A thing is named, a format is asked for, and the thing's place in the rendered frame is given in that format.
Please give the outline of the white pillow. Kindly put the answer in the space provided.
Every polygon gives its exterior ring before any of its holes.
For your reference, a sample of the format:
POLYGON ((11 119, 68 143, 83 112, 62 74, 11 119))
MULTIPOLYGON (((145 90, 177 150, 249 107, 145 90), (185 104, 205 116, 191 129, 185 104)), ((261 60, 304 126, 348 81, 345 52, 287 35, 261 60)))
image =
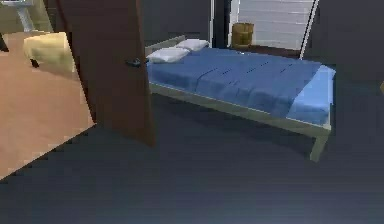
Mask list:
POLYGON ((188 49, 168 47, 149 54, 147 59, 152 63, 173 63, 181 60, 189 53, 190 51, 188 49))
POLYGON ((207 47, 209 42, 201 39, 186 39, 176 45, 177 48, 188 49, 190 51, 200 51, 207 47))

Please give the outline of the brown woven basket bin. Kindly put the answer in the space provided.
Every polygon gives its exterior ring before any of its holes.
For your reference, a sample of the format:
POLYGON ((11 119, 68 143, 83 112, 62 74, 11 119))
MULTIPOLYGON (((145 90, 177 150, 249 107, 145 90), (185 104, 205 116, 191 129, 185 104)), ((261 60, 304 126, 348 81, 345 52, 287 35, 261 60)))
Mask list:
POLYGON ((253 23, 235 23, 232 26, 231 46, 249 46, 252 44, 253 23))

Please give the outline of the dark brown room door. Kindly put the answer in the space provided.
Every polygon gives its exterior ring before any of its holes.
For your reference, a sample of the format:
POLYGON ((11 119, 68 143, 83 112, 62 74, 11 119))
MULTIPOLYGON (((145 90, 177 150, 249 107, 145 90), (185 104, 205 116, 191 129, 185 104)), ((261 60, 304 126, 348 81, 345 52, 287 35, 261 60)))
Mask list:
POLYGON ((56 0, 92 119, 155 145, 140 0, 56 0))

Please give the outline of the white window with blinds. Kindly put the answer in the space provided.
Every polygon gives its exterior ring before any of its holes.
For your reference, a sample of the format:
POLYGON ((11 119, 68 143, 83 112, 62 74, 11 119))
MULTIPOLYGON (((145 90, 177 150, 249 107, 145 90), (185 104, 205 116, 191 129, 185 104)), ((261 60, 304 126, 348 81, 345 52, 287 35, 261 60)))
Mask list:
POLYGON ((254 25, 251 43, 294 50, 302 59, 319 0, 233 0, 231 22, 254 25))

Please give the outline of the pale grey table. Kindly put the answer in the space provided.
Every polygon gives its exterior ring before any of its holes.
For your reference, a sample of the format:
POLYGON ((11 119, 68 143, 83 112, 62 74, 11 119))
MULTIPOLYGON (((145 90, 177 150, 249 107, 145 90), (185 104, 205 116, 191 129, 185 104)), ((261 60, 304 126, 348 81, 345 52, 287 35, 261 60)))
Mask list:
POLYGON ((34 5, 34 0, 0 0, 0 3, 16 10, 25 32, 35 30, 28 12, 28 8, 34 5))

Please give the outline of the blue bed with pale frame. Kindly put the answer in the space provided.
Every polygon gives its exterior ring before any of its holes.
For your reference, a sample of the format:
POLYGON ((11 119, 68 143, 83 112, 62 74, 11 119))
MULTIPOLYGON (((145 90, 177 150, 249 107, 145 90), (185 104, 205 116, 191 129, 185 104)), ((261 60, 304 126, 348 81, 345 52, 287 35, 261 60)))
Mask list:
MULTIPOLYGON (((147 46, 145 55, 186 39, 147 46)), ((147 71, 156 94, 313 138, 314 162, 332 130, 336 71, 319 62, 208 45, 177 62, 149 61, 147 71)))

